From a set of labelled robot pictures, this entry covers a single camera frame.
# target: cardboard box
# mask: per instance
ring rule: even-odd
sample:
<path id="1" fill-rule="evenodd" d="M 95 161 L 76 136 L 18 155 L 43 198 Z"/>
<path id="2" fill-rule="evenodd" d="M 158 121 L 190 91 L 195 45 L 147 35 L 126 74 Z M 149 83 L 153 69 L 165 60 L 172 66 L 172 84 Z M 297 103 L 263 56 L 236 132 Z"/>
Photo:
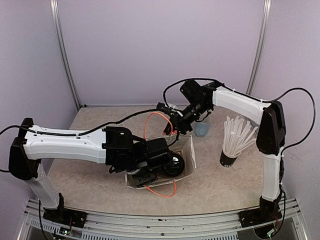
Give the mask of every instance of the cardboard box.
<path id="1" fill-rule="evenodd" d="M 156 138 L 157 137 L 147 138 L 147 140 L 156 139 Z M 176 135 L 174 134 L 172 136 L 163 136 L 162 138 L 165 138 L 167 144 L 169 145 L 176 139 Z M 181 181 L 182 179 L 185 179 L 195 174 L 197 170 L 197 165 L 196 165 L 195 148 L 194 148 L 194 143 L 191 135 L 181 134 L 179 136 L 179 141 L 177 141 L 174 145 L 170 146 L 169 149 L 174 153 L 179 154 L 184 159 L 185 167 L 184 167 L 183 173 L 176 177 L 163 177 L 159 175 L 158 180 L 149 184 L 148 187 L 152 188 L 160 185 L 172 184 L 174 181 L 178 182 L 178 181 Z M 125 174 L 124 179 L 125 179 L 126 187 L 129 187 L 132 189 L 145 189 L 145 187 L 137 187 L 134 184 L 134 181 L 131 175 Z"/>

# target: plastic cup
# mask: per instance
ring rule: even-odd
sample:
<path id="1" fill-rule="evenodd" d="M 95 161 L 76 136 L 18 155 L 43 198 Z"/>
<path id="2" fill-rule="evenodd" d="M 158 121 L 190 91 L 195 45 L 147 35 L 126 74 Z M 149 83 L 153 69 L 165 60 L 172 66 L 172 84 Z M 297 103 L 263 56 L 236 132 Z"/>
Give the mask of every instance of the plastic cup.
<path id="1" fill-rule="evenodd" d="M 230 168 L 236 161 L 237 157 L 241 154 L 238 153 L 237 155 L 233 156 L 225 152 L 224 146 L 222 146 L 221 156 L 220 156 L 220 164 L 225 168 Z"/>
<path id="2" fill-rule="evenodd" d="M 198 138 L 203 138 L 207 135 L 210 128 L 211 116 L 208 116 L 202 122 L 195 122 L 194 123 L 194 134 Z"/>

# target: metal pole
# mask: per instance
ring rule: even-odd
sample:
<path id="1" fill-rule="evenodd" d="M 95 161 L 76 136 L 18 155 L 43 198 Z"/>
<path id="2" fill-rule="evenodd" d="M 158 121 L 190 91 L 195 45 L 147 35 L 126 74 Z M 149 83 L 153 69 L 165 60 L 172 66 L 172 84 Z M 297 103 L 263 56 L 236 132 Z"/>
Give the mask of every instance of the metal pole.
<path id="1" fill-rule="evenodd" d="M 74 105 L 75 105 L 76 109 L 79 111 L 81 108 L 81 103 L 79 100 L 78 92 L 76 89 L 74 79 L 71 74 L 71 69 L 70 69 L 70 65 L 69 65 L 69 61 L 68 61 L 67 51 L 66 51 L 65 42 L 64 42 L 64 35 L 63 35 L 60 16 L 59 16 L 58 0 L 50 0 L 50 3 L 51 3 L 51 11 L 52 11 L 52 16 L 53 16 L 53 21 L 54 21 L 54 25 L 55 25 L 55 32 L 56 32 L 56 35 L 58 38 L 60 54 L 61 54 L 67 82 L 68 82 L 68 85 L 69 85 L 69 88 L 71 91 Z"/>
<path id="2" fill-rule="evenodd" d="M 267 33 L 270 8 L 271 8 L 271 0 L 264 0 L 264 7 L 263 7 L 263 14 L 262 14 L 262 21 L 261 21 L 258 45 L 256 48 L 254 62 L 253 62 L 252 70 L 251 70 L 250 81 L 249 81 L 249 84 L 248 84 L 248 87 L 246 90 L 246 94 L 248 94 L 248 95 L 251 95 L 254 90 L 256 77 L 257 77 L 259 64 L 260 64 L 260 59 L 262 56 L 266 33 Z"/>

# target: gray wall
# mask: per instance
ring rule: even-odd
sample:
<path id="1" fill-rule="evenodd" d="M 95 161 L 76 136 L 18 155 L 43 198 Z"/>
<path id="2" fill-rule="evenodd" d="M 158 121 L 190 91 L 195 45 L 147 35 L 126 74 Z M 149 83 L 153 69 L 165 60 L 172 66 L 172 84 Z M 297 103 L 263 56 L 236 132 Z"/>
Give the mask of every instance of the gray wall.
<path id="1" fill-rule="evenodd" d="M 264 1 L 59 1 L 82 104 L 156 104 L 184 78 L 216 78 L 246 91 Z M 179 90 L 168 93 L 184 103 Z"/>
<path id="2" fill-rule="evenodd" d="M 320 113 L 320 1 L 274 0 L 254 96 L 274 99 L 292 87 L 312 93 Z M 312 104 L 303 92 L 284 97 L 287 144 L 299 141 L 309 130 Z M 284 187 L 296 197 L 311 239 L 320 236 L 320 123 L 310 137 L 285 154 Z"/>
<path id="3" fill-rule="evenodd" d="M 67 128 L 76 115 L 59 54 L 48 0 L 0 1 L 0 129 L 32 117 L 36 124 Z M 10 130 L 0 137 L 0 168 L 8 169 Z M 0 238 L 12 239 L 31 191 L 0 173 Z"/>

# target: black wheel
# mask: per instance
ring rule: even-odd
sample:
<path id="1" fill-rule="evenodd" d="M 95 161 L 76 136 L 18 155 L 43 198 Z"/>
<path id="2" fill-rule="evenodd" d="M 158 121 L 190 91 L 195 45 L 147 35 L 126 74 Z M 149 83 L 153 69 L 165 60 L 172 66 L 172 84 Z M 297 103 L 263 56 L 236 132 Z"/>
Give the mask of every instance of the black wheel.
<path id="1" fill-rule="evenodd" d="M 169 177 L 177 177 L 185 169 L 185 160 L 179 154 L 172 153 L 172 160 L 163 166 L 163 173 Z"/>

